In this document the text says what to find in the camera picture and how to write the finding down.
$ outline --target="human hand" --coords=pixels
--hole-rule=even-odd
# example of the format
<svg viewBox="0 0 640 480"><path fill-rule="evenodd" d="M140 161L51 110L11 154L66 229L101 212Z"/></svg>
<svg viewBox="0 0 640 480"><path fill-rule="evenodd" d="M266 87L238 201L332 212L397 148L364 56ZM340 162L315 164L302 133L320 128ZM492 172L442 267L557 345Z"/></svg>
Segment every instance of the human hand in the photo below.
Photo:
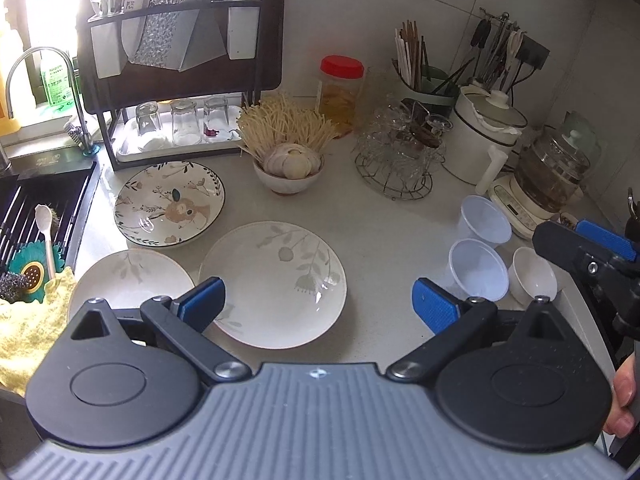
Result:
<svg viewBox="0 0 640 480"><path fill-rule="evenodd" d="M613 402L604 424L604 431L616 437L626 437L636 426L631 412L626 408L636 396L636 356L631 354L613 377Z"/></svg>

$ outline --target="yellow towel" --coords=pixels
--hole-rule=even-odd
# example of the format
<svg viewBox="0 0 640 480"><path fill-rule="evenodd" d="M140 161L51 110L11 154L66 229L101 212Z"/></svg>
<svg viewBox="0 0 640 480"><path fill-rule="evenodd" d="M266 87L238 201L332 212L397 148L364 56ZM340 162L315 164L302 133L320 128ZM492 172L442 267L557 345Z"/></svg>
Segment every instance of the yellow towel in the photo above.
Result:
<svg viewBox="0 0 640 480"><path fill-rule="evenodd" d="M39 301L0 300L0 383L24 396L27 382L66 326L76 279L70 267L44 286Z"/></svg>

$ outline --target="white utensil holder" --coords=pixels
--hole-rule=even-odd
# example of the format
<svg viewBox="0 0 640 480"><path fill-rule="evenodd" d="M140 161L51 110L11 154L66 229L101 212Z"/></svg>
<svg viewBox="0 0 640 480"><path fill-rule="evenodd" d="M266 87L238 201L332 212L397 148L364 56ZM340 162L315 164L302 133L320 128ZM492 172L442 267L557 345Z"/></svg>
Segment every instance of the white utensil holder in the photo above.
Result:
<svg viewBox="0 0 640 480"><path fill-rule="evenodd" d="M260 7L229 7L226 50L229 59L253 59L258 40Z"/></svg>

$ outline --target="plastic jar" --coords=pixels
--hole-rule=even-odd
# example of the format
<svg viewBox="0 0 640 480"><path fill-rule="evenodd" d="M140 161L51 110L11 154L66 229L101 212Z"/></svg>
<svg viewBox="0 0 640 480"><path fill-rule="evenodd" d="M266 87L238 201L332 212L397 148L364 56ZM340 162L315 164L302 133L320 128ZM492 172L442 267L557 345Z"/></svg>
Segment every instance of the plastic jar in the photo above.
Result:
<svg viewBox="0 0 640 480"><path fill-rule="evenodd" d="M352 57L327 56L320 63L316 111L336 125L340 137L353 130L363 76L364 66Z"/></svg>

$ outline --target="yellow bottle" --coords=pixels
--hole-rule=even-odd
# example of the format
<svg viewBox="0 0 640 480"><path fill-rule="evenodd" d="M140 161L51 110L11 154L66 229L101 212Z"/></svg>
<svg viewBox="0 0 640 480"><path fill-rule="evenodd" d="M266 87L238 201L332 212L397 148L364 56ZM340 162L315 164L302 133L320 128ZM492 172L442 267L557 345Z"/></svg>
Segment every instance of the yellow bottle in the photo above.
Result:
<svg viewBox="0 0 640 480"><path fill-rule="evenodd" d="M17 132L20 126L28 121L30 116L33 116L36 109L27 67L22 62L11 79L11 104L14 109L14 118L10 119L7 114L6 99L4 98L6 78L11 66L23 51L18 31L13 30L6 20L2 20L0 22L0 136Z"/></svg>

